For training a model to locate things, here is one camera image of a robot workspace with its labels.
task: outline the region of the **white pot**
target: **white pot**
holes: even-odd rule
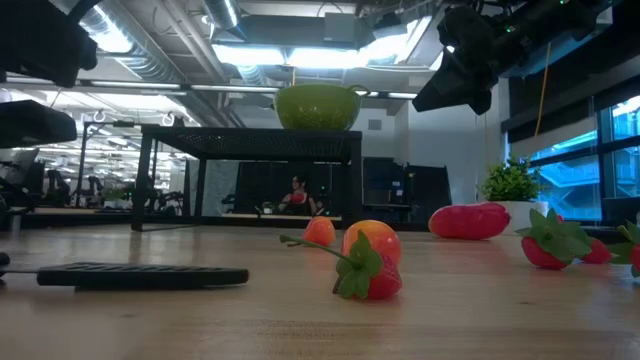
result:
[[[531,222],[529,221],[529,211],[531,209],[536,209],[542,213],[542,215],[547,216],[547,212],[549,211],[549,203],[547,202],[527,202],[527,201],[494,201],[496,204],[500,204],[504,206],[509,215],[511,216],[511,221],[509,222],[509,226],[502,232],[502,235],[518,235],[516,230],[522,229],[525,227],[531,227]]]

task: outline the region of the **strawberry stem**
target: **strawberry stem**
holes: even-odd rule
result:
[[[302,240],[302,239],[292,238],[291,236],[287,236],[287,235],[280,235],[280,242],[283,243],[283,244],[287,244],[287,246],[306,245],[308,247],[314,247],[314,248],[322,249],[322,250],[328,252],[329,254],[333,254],[333,255],[339,257],[340,259],[342,259],[344,261],[347,261],[349,264],[351,264],[351,266],[353,266],[356,269],[362,266],[361,264],[353,261],[353,259],[351,259],[351,258],[349,258],[347,256],[344,256],[344,255],[340,254],[339,252],[337,252],[337,251],[335,251],[335,250],[333,250],[333,249],[331,249],[329,247],[318,245],[316,243],[312,243],[312,242],[305,241],[305,240]]]

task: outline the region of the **strawberry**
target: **strawberry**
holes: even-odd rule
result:
[[[280,235],[280,242],[288,246],[315,247],[339,257],[336,264],[339,277],[334,293],[344,298],[385,299],[402,288],[402,279],[393,260],[375,251],[362,230],[358,231],[358,240],[351,246],[348,256],[326,246],[285,235]]]
[[[554,258],[553,255],[542,250],[534,238],[522,238],[521,244],[527,259],[535,266],[552,270],[562,270],[569,266],[569,264]]]
[[[517,230],[522,235],[522,250],[529,261],[541,268],[561,270],[592,252],[592,240],[579,223],[562,221],[551,209],[545,217],[531,209],[531,227]]]
[[[587,264],[606,264],[613,255],[609,249],[598,239],[591,239],[591,253],[583,256],[580,260]]]
[[[631,275],[640,277],[640,229],[627,221],[627,227],[618,226],[618,231],[624,235],[627,242],[609,245],[609,251],[616,255],[609,262],[611,264],[631,264]]]

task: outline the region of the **black camera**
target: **black camera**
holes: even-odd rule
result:
[[[594,31],[598,14],[620,1],[500,0],[491,2],[504,10],[494,16],[481,14],[483,0],[451,5],[438,24],[445,45],[442,65],[413,100],[414,108],[422,112],[467,104],[478,115],[487,112],[491,88],[501,74],[526,64],[529,54],[566,32],[584,39]],[[512,12],[513,5],[521,6]]]

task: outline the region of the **potted plant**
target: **potted plant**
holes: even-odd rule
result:
[[[531,209],[545,216],[549,209],[548,203],[534,201],[540,190],[536,182],[540,170],[530,174],[530,167],[529,159],[511,157],[504,164],[490,167],[487,181],[480,188],[487,201],[504,206],[511,215],[504,235],[517,235],[516,230],[529,226]]]

